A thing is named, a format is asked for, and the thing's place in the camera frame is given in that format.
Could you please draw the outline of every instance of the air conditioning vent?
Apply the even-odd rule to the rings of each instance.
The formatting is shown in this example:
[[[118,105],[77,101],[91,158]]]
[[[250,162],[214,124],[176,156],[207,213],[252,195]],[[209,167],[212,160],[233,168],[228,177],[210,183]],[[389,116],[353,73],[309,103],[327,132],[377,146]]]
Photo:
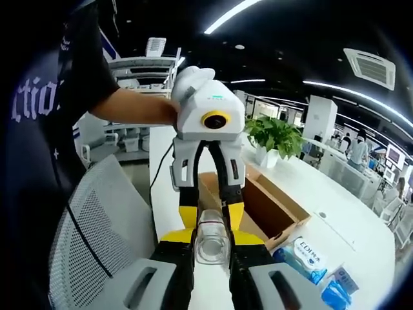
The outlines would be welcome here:
[[[396,83],[396,66],[394,63],[382,57],[351,48],[344,48],[344,53],[358,78],[394,90]]]

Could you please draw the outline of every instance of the black cable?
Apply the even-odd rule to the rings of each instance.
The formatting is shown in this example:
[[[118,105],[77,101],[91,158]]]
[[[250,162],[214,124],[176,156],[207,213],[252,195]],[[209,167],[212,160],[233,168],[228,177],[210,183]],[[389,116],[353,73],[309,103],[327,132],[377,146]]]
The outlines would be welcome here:
[[[154,183],[155,183],[155,181],[156,181],[156,179],[157,179],[157,176],[158,176],[158,174],[159,174],[159,171],[161,170],[163,160],[165,159],[166,155],[169,153],[169,151],[171,150],[171,148],[172,148],[173,146],[174,146],[174,142],[172,142],[172,143],[170,144],[170,146],[169,146],[169,148],[166,150],[165,154],[163,154],[163,156],[162,156],[162,158],[161,158],[161,162],[159,163],[159,166],[158,166],[158,168],[157,168],[157,171],[156,171],[156,174],[155,174],[155,178],[154,178],[154,180],[152,181],[152,183],[151,183],[150,186],[149,186],[149,205],[150,205],[150,208],[151,208],[151,209],[153,209],[153,207],[152,207],[152,186],[154,186]]]
[[[61,183],[61,180],[60,180],[60,175],[57,171],[57,165],[56,165],[55,158],[54,158],[54,155],[53,155],[53,152],[52,152],[52,148],[49,147],[49,151],[50,151],[50,159],[52,160],[53,172],[54,172],[54,177],[56,179],[57,186],[59,187],[59,190],[61,191],[62,197],[65,197],[65,192],[63,190],[63,186],[62,186],[62,183]],[[86,248],[89,250],[90,254],[93,256],[94,260],[97,262],[97,264],[102,268],[102,270],[106,273],[106,275],[109,278],[113,278],[112,273],[110,273],[110,271],[105,267],[105,265],[103,265],[102,261],[99,259],[99,257],[95,253],[95,251],[90,246],[89,241],[86,239],[86,236],[83,234],[83,231],[80,229],[80,226],[79,226],[78,222],[75,219],[75,216],[72,212],[72,208],[70,208],[68,201],[66,201],[65,207],[66,207],[67,211],[69,212],[69,215],[70,215],[70,218],[73,221],[73,224],[75,225],[76,231],[79,233],[80,238],[82,239],[82,241],[85,244]]]

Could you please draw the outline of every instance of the ceiling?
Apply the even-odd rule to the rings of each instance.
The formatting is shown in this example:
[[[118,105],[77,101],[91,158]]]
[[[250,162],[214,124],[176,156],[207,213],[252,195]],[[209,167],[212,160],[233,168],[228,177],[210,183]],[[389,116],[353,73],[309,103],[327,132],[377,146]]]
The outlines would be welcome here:
[[[116,3],[116,14],[112,1]],[[395,114],[369,99],[303,83],[318,81],[360,92],[413,121],[413,85],[408,63],[413,56],[413,45],[409,45],[411,35],[404,32],[411,17],[403,3],[399,5],[396,0],[391,6],[384,6],[363,0],[262,0],[212,34],[203,33],[240,2],[99,0],[99,20],[121,57],[142,56],[149,37],[165,37],[164,54],[175,54],[176,48],[182,47],[186,60],[181,68],[211,67],[221,81],[265,79],[265,82],[227,84],[231,89],[300,102],[307,102],[311,94],[335,96],[375,110],[390,121],[333,98],[340,114],[380,131],[413,154],[412,139],[393,123],[411,136],[413,128]],[[238,50],[236,45],[245,49]],[[343,52],[346,47],[395,63],[395,89],[391,91],[356,77]],[[362,128],[340,116],[337,122]],[[376,139],[388,143],[381,136]]]

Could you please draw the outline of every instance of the open cardboard box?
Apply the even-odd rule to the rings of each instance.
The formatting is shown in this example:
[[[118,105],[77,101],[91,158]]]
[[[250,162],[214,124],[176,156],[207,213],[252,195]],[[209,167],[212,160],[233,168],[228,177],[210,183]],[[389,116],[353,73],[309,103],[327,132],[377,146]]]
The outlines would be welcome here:
[[[255,234],[264,242],[276,237],[272,243],[274,247],[284,242],[297,225],[303,225],[310,218],[289,195],[249,165],[246,166],[243,199],[245,210],[239,230]],[[202,208],[221,211],[215,172],[199,175],[199,200]]]

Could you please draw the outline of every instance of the green leaves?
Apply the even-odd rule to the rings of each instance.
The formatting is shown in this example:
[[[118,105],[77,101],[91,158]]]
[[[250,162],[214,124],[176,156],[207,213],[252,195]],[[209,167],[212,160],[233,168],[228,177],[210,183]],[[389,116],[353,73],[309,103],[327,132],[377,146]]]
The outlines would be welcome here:
[[[300,131],[292,125],[279,119],[263,116],[258,119],[246,119],[245,131],[248,133],[248,140],[252,145],[252,140],[261,147],[265,147],[267,152],[276,149],[281,158],[288,158],[298,155],[301,152],[303,139]]]

